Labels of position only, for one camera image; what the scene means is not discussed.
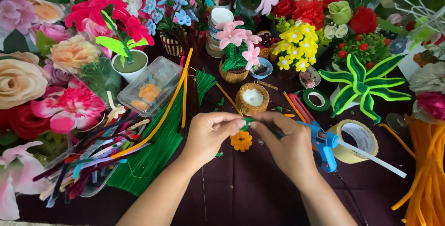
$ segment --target blue bowl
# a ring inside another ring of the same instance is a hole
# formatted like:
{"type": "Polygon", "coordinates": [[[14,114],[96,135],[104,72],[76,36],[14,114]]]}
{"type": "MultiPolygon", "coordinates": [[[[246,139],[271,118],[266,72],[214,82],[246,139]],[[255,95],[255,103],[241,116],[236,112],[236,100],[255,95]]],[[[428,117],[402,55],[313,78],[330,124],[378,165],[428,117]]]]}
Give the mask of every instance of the blue bowl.
{"type": "Polygon", "coordinates": [[[258,61],[261,64],[265,64],[267,66],[267,71],[265,73],[263,73],[263,75],[256,75],[253,72],[249,71],[249,75],[253,76],[256,79],[263,79],[272,73],[273,66],[272,66],[272,63],[265,58],[259,57],[258,61]]]}

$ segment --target masking tape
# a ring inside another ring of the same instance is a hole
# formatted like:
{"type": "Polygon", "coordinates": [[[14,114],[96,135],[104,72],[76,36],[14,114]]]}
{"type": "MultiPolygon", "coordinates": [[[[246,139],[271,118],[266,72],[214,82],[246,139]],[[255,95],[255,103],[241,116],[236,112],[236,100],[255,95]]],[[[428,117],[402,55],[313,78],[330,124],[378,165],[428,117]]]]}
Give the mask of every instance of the masking tape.
{"type": "MultiPolygon", "coordinates": [[[[356,141],[357,148],[369,153],[370,155],[376,156],[377,152],[379,151],[379,145],[377,144],[374,134],[368,127],[359,121],[346,119],[340,121],[340,123],[334,125],[327,131],[335,133],[342,141],[344,140],[341,136],[341,132],[344,131],[348,133],[356,141]]],[[[337,147],[332,148],[332,153],[338,160],[349,164],[368,160],[366,157],[363,157],[342,145],[337,145],[337,147]]]]}
{"type": "Polygon", "coordinates": [[[316,88],[306,89],[303,91],[303,101],[306,104],[306,107],[310,108],[310,110],[325,111],[329,109],[331,103],[327,102],[327,100],[329,100],[329,98],[326,96],[326,94],[324,94],[323,92],[321,92],[316,88]],[[317,97],[318,99],[320,99],[321,104],[320,105],[313,104],[309,99],[309,96],[317,97]]]}

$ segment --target green rose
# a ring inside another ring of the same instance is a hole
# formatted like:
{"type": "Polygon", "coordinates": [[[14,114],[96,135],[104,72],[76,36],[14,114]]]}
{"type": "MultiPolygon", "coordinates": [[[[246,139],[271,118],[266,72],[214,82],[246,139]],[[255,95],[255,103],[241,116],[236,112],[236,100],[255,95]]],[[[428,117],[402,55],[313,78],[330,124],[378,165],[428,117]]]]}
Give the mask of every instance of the green rose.
{"type": "Polygon", "coordinates": [[[332,2],[327,8],[331,14],[332,21],[338,25],[347,24],[353,17],[353,11],[347,1],[332,2]]]}

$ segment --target table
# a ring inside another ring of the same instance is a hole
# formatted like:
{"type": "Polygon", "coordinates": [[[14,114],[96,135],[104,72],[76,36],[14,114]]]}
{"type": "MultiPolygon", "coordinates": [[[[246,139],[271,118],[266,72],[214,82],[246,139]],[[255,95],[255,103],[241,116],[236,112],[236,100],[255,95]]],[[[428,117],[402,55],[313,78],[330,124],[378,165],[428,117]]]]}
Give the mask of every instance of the table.
{"type": "MultiPolygon", "coordinates": [[[[159,37],[155,39],[156,45],[145,49],[151,62],[157,56],[165,56],[179,63],[180,57],[165,54],[159,37]]],[[[331,58],[332,52],[326,52],[315,65],[320,69],[331,58]]],[[[245,81],[235,85],[225,82],[218,71],[219,59],[210,57],[203,48],[199,58],[206,73],[216,77],[216,80],[225,91],[235,99],[239,88],[253,79],[248,76],[245,81]]],[[[388,77],[402,76],[398,68],[388,77]]],[[[275,78],[275,72],[264,79],[279,88],[278,91],[265,87],[274,103],[289,106],[283,96],[295,92],[303,87],[298,79],[282,81],[275,78]]],[[[328,96],[336,86],[322,80],[320,89],[328,96]]],[[[408,85],[404,84],[395,90],[408,92],[408,85]]],[[[218,103],[223,94],[215,86],[206,94],[213,103],[218,103]]],[[[385,122],[387,113],[407,113],[411,111],[412,102],[396,101],[386,102],[374,97],[374,110],[382,116],[385,122]]],[[[214,105],[203,100],[203,112],[212,112],[214,105]]],[[[226,99],[222,110],[236,113],[230,102],[226,99]]],[[[372,125],[372,120],[359,111],[358,106],[346,110],[342,114],[331,118],[332,109],[322,113],[313,113],[320,126],[327,130],[344,119],[354,119],[364,123],[374,132],[379,142],[377,156],[387,163],[399,168],[408,174],[403,179],[386,170],[372,161],[363,161],[356,164],[345,164],[337,161],[339,173],[359,203],[370,226],[403,226],[401,222],[407,205],[397,211],[391,206],[399,201],[409,190],[415,173],[415,161],[406,152],[402,145],[383,127],[372,125]]],[[[235,151],[226,140],[217,157],[203,167],[205,203],[203,198],[202,172],[198,171],[191,179],[187,191],[178,207],[173,219],[174,226],[308,226],[309,221],[299,194],[292,182],[276,166],[267,146],[258,143],[259,136],[249,129],[253,136],[253,145],[250,150],[242,153],[235,151]]],[[[409,138],[403,138],[410,145],[409,138]]],[[[184,141],[180,144],[170,162],[181,153],[184,141]]],[[[342,203],[359,223],[361,222],[356,206],[341,181],[331,173],[325,173],[320,168],[322,176],[331,185],[342,203]]],[[[38,196],[19,195],[17,203],[20,210],[20,220],[35,223],[52,223],[67,225],[112,226],[126,212],[136,197],[121,189],[107,187],[91,198],[76,198],[70,204],[64,204],[59,198],[51,209],[45,208],[46,202],[40,201],[38,196]]]]}

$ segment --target right hand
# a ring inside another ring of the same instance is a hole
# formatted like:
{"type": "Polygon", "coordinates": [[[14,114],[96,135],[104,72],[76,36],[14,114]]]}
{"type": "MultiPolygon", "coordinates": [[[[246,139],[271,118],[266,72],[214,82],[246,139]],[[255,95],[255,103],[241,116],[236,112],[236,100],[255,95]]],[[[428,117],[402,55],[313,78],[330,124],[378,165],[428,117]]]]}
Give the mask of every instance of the right hand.
{"type": "Polygon", "coordinates": [[[278,112],[256,113],[250,126],[264,140],[278,167],[301,189],[310,185],[320,173],[315,166],[312,153],[311,130],[278,112]],[[285,137],[278,140],[264,125],[275,124],[285,137]]]}

